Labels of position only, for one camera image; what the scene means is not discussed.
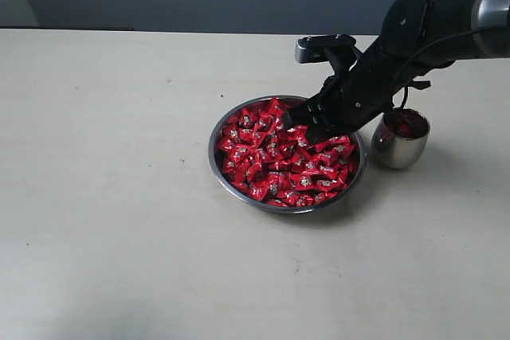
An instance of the robotic hand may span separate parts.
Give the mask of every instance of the robotic hand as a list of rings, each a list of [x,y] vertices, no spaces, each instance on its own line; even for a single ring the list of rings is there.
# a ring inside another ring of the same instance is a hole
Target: robotic hand
[[[300,39],[296,60],[329,61],[334,75],[283,115],[285,128],[308,126],[313,143],[349,134],[391,111],[402,88],[430,86],[417,76],[456,60],[510,57],[509,9],[510,0],[397,0],[364,53],[348,35]]]

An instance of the pile of candy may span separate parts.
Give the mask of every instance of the pile of candy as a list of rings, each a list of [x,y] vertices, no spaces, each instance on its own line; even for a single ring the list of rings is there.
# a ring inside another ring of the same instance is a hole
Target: pile of candy
[[[272,99],[230,116],[217,150],[225,153],[222,173],[252,199],[277,206],[310,206],[344,190],[359,158],[348,136],[311,145],[307,127],[284,130],[289,106]]]

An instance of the metal cylinder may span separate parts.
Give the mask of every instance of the metal cylinder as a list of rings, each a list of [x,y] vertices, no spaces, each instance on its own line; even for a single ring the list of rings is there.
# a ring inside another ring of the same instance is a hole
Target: metal cylinder
[[[395,117],[406,120],[410,126],[407,136],[398,134],[392,121]],[[403,170],[412,166],[422,155],[429,138],[430,124],[421,113],[413,109],[395,108],[381,118],[372,136],[372,153],[383,165]]]

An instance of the table surface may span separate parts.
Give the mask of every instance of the table surface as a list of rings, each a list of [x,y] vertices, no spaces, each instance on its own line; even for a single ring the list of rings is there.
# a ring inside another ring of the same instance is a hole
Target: table surface
[[[281,216],[206,148],[241,102],[319,90],[296,39],[0,31],[0,338],[508,338],[510,61],[430,73],[412,169],[369,159],[347,200]]]

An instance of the bowl rim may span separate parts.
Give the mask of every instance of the bowl rim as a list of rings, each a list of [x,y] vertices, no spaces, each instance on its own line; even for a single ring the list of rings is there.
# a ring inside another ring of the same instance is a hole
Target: bowl rim
[[[305,101],[306,100],[306,98],[302,97],[302,96],[290,96],[290,95],[262,96],[262,97],[257,97],[255,99],[251,99],[251,100],[245,101],[244,103],[237,105],[236,107],[232,108],[227,113],[225,113],[225,115],[218,121],[218,123],[214,127],[212,133],[210,134],[209,145],[207,147],[207,152],[208,152],[208,157],[209,157],[209,164],[210,164],[210,167],[211,167],[214,175],[216,176],[216,179],[220,182],[220,184],[222,184],[222,186],[229,193],[234,195],[236,198],[242,200],[245,203],[248,203],[249,205],[252,205],[252,206],[257,207],[259,209],[263,209],[265,211],[269,211],[271,213],[280,213],[280,214],[309,213],[311,211],[316,211],[318,209],[322,209],[322,208],[324,208],[324,207],[326,207],[328,205],[331,205],[331,204],[339,201],[343,197],[345,197],[347,195],[347,191],[352,190],[359,183],[359,181],[363,177],[363,174],[365,172],[365,168],[367,167],[367,150],[365,148],[365,144],[364,144],[364,142],[363,142],[363,140],[361,138],[361,135],[357,131],[352,133],[352,134],[349,134],[349,136],[351,138],[354,137],[354,139],[355,139],[355,141],[357,142],[357,145],[358,145],[358,150],[359,150],[359,168],[358,168],[358,172],[356,173],[356,175],[352,179],[351,183],[347,186],[347,188],[345,188],[344,190],[340,191],[338,193],[338,195],[334,196],[332,199],[329,199],[329,200],[324,201],[322,203],[319,203],[317,205],[303,206],[303,207],[293,207],[293,206],[291,206],[291,207],[284,207],[284,206],[268,205],[266,203],[262,203],[262,202],[256,201],[256,200],[248,197],[247,195],[244,195],[243,193],[241,193],[240,191],[235,189],[232,185],[230,185],[230,183],[223,176],[222,170],[220,169],[219,165],[216,162],[214,149],[215,149],[216,138],[218,137],[218,135],[220,133],[220,130],[223,128],[223,125],[225,124],[226,120],[233,113],[235,113],[236,111],[239,111],[240,109],[242,109],[244,107],[247,107],[247,106],[249,106],[251,104],[255,104],[257,102],[267,101],[267,100],[270,100],[272,98],[277,98],[277,99],[294,99],[294,100],[300,100],[300,101]]]

